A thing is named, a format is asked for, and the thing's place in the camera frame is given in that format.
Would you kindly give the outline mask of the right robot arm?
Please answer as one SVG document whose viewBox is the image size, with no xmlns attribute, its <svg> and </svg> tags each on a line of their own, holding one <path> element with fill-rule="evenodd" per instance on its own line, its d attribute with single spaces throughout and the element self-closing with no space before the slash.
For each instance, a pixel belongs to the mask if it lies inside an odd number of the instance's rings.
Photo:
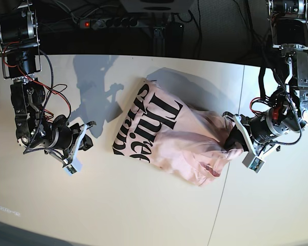
<svg viewBox="0 0 308 246">
<path fill-rule="evenodd" d="M 15 112 L 16 139 L 24 154 L 44 151 L 70 174 L 80 171 L 79 150 L 93 146 L 86 131 L 94 121 L 69 124 L 63 114 L 53 117 L 46 110 L 52 94 L 67 101 L 55 85 L 45 85 L 35 76 L 41 71 L 38 22 L 31 1 L 0 1 L 0 51 L 4 79 L 11 79 L 11 102 Z"/>
</svg>

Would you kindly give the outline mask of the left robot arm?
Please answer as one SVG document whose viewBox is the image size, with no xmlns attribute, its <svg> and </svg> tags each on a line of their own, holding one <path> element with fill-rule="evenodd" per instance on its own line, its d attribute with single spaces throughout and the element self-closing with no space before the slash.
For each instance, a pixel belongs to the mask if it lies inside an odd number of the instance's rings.
<svg viewBox="0 0 308 246">
<path fill-rule="evenodd" d="M 269 107 L 252 110 L 254 117 L 231 115 L 235 126 L 224 148 L 241 145 L 245 152 L 262 156 L 285 142 L 277 137 L 289 131 L 302 135 L 308 126 L 308 1 L 266 1 L 269 30 L 260 36 L 247 11 L 253 46 L 262 54 L 258 76 L 260 96 L 251 100 Z"/>
</svg>

